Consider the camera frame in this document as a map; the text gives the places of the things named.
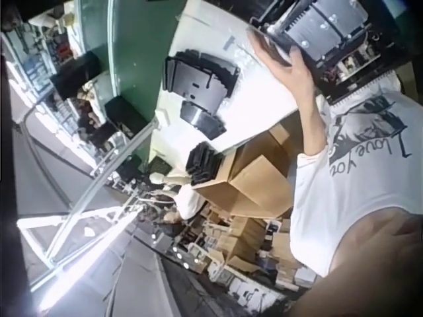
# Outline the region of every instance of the cardboard box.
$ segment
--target cardboard box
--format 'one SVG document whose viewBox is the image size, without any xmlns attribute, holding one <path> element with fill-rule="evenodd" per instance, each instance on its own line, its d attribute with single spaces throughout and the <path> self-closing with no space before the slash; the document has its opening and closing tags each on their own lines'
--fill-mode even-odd
<svg viewBox="0 0 423 317">
<path fill-rule="evenodd" d="M 284 219 L 282 221 L 282 226 L 279 229 L 279 232 L 289 232 L 291 228 L 291 220 L 290 219 Z"/>
<path fill-rule="evenodd" d="M 222 234 L 214 249 L 209 249 L 209 257 L 215 261 L 244 272 L 258 270 L 255 262 L 256 250 L 235 236 Z"/>
<path fill-rule="evenodd" d="M 291 159 L 303 152 L 303 131 L 299 112 L 284 118 L 269 130 L 272 137 L 285 149 Z"/>
<path fill-rule="evenodd" d="M 222 208 L 219 208 L 218 206 L 212 205 L 210 207 L 210 210 L 212 210 L 214 213 L 218 214 L 220 219 L 223 220 L 229 220 L 231 218 L 231 214 L 227 211 L 224 211 Z"/>
<path fill-rule="evenodd" d="M 211 211 L 209 215 L 207 216 L 207 220 L 211 223 L 219 224 L 220 223 L 220 216 L 218 213 L 215 213 L 214 211 Z"/>
<path fill-rule="evenodd" d="M 259 250 L 266 235 L 266 223 L 261 219 L 235 217 L 229 227 L 229 234 Z"/>
<path fill-rule="evenodd" d="M 265 132 L 229 153 L 216 179 L 194 189 L 232 216 L 275 219 L 293 205 L 286 179 L 289 162 L 288 154 Z"/>
<path fill-rule="evenodd" d="M 203 230 L 204 234 L 206 236 L 210 236 L 212 238 L 218 239 L 220 238 L 222 231 L 221 230 L 217 230 L 217 229 L 213 229 L 213 228 L 206 228 Z"/>
<path fill-rule="evenodd" d="M 289 233 L 274 233 L 272 241 L 272 257 L 288 262 L 297 263 L 289 247 Z"/>
<path fill-rule="evenodd" d="M 285 281 L 287 283 L 294 283 L 294 277 L 295 277 L 295 272 L 297 270 L 291 270 L 291 269 L 287 269 L 287 270 L 279 270 L 278 271 L 278 276 L 277 276 L 277 280 L 280 281 Z"/>
</svg>

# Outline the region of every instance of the metal pole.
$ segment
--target metal pole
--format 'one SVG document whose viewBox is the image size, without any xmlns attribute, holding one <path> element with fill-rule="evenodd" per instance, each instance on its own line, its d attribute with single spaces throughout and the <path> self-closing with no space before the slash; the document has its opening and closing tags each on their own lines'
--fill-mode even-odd
<svg viewBox="0 0 423 317">
<path fill-rule="evenodd" d="M 103 187 L 109 175 L 111 175 L 125 161 L 126 157 L 133 153 L 153 133 L 153 130 L 157 126 L 157 119 L 153 118 L 153 120 L 127 144 L 126 148 L 118 153 L 106 165 L 103 173 L 91 182 L 85 193 L 79 198 L 78 202 L 70 211 L 66 222 L 60 226 L 60 229 L 54 236 L 47 250 L 47 257 L 51 259 L 58 254 L 72 228 L 76 225 L 79 215 L 84 211 L 88 203 L 93 199 L 101 187 Z"/>
<path fill-rule="evenodd" d="M 55 265 L 46 257 L 40 243 L 35 239 L 32 232 L 27 229 L 21 229 L 20 233 L 22 233 L 28 245 L 31 247 L 32 251 L 34 251 L 35 255 L 40 258 L 41 262 L 46 264 L 49 269 L 54 269 Z"/>
<path fill-rule="evenodd" d="M 113 221 L 117 221 L 118 219 L 119 219 L 119 217 L 120 217 L 120 215 L 124 212 L 124 210 L 125 210 L 125 208 L 130 204 L 130 202 L 134 199 L 134 197 L 136 196 L 136 195 L 138 195 L 138 188 L 136 188 L 133 192 L 132 192 L 132 194 L 131 194 L 131 196 L 125 201 L 125 203 L 123 204 L 123 206 L 122 206 L 122 208 L 121 208 L 121 210 L 119 210 L 118 212 L 116 212 L 115 214 L 114 214 L 114 217 L 113 217 Z"/>
<path fill-rule="evenodd" d="M 31 137 L 31 135 L 28 131 L 28 128 L 26 127 L 26 121 L 27 121 L 28 117 L 31 115 L 31 113 L 33 113 L 35 106 L 37 104 L 39 104 L 41 101 L 43 101 L 43 99 L 45 99 L 51 93 L 52 93 L 52 91 L 47 92 L 46 94 L 41 96 L 36 101 L 36 103 L 33 105 L 33 107 L 31 109 L 29 109 L 29 111 L 23 117 L 23 120 L 22 120 L 22 123 L 20 124 L 20 127 L 22 129 L 22 134 L 25 137 L 26 144 L 28 145 L 28 147 L 29 147 L 29 149 L 32 153 L 32 156 L 34 157 L 34 159 L 35 159 L 38 167 L 40 168 L 42 174 L 47 179 L 51 189 L 53 189 L 53 191 L 58 195 L 58 197 L 66 205 L 66 207 L 68 209 L 71 209 L 72 208 L 71 200 L 68 198 L 66 193 L 62 190 L 60 185 L 56 182 L 56 179 L 53 177 L 52 173 L 50 173 L 48 167 L 44 164 L 44 161 L 42 160 L 40 153 L 38 153 L 34 142 L 32 142 L 32 137 Z"/>
<path fill-rule="evenodd" d="M 111 157 L 114 153 L 115 149 L 110 150 L 106 156 L 97 164 L 97 166 L 91 171 L 90 175 L 93 176 L 95 172 L 107 161 L 109 157 Z"/>
<path fill-rule="evenodd" d="M 102 208 L 102 209 L 95 209 L 86 211 L 81 213 L 80 219 L 86 219 L 91 217 L 105 217 L 109 213 L 116 213 L 122 209 L 122 206 L 115 206 L 110 208 Z M 28 217 L 28 218 L 20 218 L 18 220 L 18 228 L 19 229 L 32 229 L 32 228 L 41 228 L 47 226 L 58 226 L 63 223 L 67 215 L 48 215 L 48 216 L 40 216 L 40 217 Z"/>
<path fill-rule="evenodd" d="M 85 253 L 88 249 L 92 248 L 95 244 L 101 241 L 113 228 L 114 226 L 112 228 L 109 228 L 107 231 L 103 232 L 102 234 L 96 236 L 94 239 L 86 243 L 80 249 L 74 251 L 73 253 L 65 257 L 64 259 L 60 260 L 57 263 L 55 269 L 51 269 L 49 272 L 43 274 L 41 277 L 37 278 L 33 283 L 31 283 L 31 292 L 36 291 L 41 286 L 46 284 L 49 280 L 51 280 L 53 277 L 55 277 L 57 274 L 59 274 L 67 264 L 77 259 L 81 254 Z"/>
</svg>

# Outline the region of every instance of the graphic print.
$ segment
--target graphic print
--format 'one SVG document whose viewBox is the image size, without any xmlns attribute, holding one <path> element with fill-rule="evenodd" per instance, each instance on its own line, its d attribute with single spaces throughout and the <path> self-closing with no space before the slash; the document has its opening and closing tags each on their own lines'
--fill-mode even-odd
<svg viewBox="0 0 423 317">
<path fill-rule="evenodd" d="M 373 142 L 363 147 L 363 152 L 369 151 L 369 144 L 372 149 L 382 149 L 386 146 L 391 151 L 389 140 L 397 135 L 403 157 L 410 156 L 411 154 L 406 153 L 401 138 L 401 132 L 407 126 L 389 111 L 392 105 L 393 103 L 390 104 L 384 96 L 376 96 L 336 117 L 330 129 L 330 135 L 333 136 L 330 165 L 348 155 L 353 148 L 369 141 Z"/>
</svg>

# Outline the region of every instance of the electronic device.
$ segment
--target electronic device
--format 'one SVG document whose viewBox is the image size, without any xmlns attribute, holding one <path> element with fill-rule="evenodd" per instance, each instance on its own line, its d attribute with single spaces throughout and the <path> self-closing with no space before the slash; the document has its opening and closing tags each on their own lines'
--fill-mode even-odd
<svg viewBox="0 0 423 317">
<path fill-rule="evenodd" d="M 217 111 L 230 98 L 239 68 L 216 56 L 195 50 L 167 57 L 163 67 L 163 90 L 185 98 L 180 118 L 214 140 L 226 132 Z"/>
<path fill-rule="evenodd" d="M 229 7 L 285 59 L 300 48 L 329 104 L 422 52 L 421 27 L 401 0 L 206 1 Z"/>
<path fill-rule="evenodd" d="M 128 139 L 132 139 L 148 124 L 148 121 L 124 97 L 116 96 L 105 105 L 107 118 Z"/>
</svg>

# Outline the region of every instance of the stacked boxes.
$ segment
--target stacked boxes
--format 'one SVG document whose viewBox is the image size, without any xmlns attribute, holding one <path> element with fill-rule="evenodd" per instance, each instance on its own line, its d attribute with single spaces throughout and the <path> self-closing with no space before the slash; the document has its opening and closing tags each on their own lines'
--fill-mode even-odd
<svg viewBox="0 0 423 317">
<path fill-rule="evenodd" d="M 234 217 L 229 227 L 229 234 L 239 237 L 258 251 L 266 235 L 266 222 L 260 219 Z"/>
</svg>

